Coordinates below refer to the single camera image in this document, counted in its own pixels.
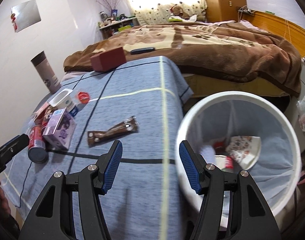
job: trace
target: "plastic trash bag liner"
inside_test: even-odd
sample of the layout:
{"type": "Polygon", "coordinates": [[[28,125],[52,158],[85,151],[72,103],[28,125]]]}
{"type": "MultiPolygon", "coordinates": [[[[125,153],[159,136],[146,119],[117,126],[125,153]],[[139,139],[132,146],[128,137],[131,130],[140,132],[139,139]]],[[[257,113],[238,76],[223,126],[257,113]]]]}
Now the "plastic trash bag liner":
{"type": "MultiPolygon", "coordinates": [[[[230,137],[239,135],[261,138],[259,159],[248,171],[272,207],[286,193],[294,171],[288,137],[268,110],[242,100],[216,103],[195,117],[187,132],[187,140],[199,153],[212,139],[226,137],[230,140],[230,137]]],[[[222,215],[227,217],[228,214],[229,192],[225,192],[222,215]]]]}

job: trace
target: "blue gripper pad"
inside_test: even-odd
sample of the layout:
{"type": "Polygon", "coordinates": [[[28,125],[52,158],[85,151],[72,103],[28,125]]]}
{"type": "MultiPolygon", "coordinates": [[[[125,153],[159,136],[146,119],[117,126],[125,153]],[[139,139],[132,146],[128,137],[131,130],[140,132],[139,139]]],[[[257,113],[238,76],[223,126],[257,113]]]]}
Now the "blue gripper pad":
{"type": "Polygon", "coordinates": [[[105,194],[112,187],[113,181],[115,179],[119,167],[119,163],[121,161],[121,157],[122,157],[122,143],[118,142],[112,154],[112,157],[110,158],[107,169],[104,173],[102,190],[105,192],[105,194]]]}
{"type": "Polygon", "coordinates": [[[199,182],[199,172],[183,141],[179,145],[179,155],[183,167],[185,168],[185,172],[187,174],[190,186],[198,194],[201,191],[201,186],[199,182]]]}

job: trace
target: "purple box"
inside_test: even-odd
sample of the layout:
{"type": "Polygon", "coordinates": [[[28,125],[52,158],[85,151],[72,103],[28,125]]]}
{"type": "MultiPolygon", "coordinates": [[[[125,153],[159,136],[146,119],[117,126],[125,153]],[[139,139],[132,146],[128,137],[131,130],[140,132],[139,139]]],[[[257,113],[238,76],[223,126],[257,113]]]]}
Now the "purple box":
{"type": "Polygon", "coordinates": [[[69,149],[76,121],[68,112],[67,108],[54,111],[50,118],[43,137],[57,149],[69,149]]]}

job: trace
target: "wooden headboard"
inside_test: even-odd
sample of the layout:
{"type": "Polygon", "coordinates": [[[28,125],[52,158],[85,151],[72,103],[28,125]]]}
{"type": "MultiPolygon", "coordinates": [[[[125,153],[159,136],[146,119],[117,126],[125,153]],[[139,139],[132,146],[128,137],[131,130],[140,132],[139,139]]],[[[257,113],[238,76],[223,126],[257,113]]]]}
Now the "wooden headboard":
{"type": "Polygon", "coordinates": [[[259,11],[255,12],[253,16],[243,15],[242,19],[260,29],[285,37],[297,48],[302,57],[305,56],[305,29],[297,24],[259,11]]]}

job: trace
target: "brown blanket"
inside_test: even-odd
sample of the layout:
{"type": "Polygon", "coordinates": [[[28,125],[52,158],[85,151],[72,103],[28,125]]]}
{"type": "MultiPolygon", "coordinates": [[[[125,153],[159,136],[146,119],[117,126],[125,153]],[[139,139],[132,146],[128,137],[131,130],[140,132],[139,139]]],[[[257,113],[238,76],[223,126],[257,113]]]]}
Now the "brown blanket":
{"type": "Polygon", "coordinates": [[[290,95],[301,91],[301,57],[284,38],[232,23],[204,26],[196,23],[137,26],[77,51],[64,62],[65,71],[92,71],[90,57],[123,47],[127,61],[166,56],[182,73],[232,82],[262,77],[290,95]],[[150,53],[130,55],[133,49],[155,47],[150,53]]]}

